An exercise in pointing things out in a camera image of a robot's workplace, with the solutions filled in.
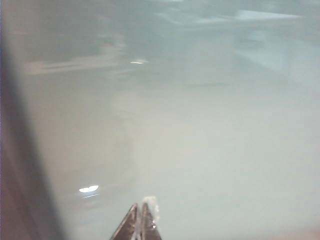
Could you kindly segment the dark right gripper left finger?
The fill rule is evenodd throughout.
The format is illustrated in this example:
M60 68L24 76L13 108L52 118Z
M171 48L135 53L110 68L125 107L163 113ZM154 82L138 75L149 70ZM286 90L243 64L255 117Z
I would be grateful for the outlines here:
M110 237L110 240L136 240L138 204L134 203Z

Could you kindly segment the right gripper dark right finger white tape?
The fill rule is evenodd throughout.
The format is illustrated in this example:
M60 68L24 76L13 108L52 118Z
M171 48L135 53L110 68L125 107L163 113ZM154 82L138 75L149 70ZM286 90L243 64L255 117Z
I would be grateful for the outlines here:
M140 219L141 240L162 240L159 232L160 209L155 196L146 196L142 200Z

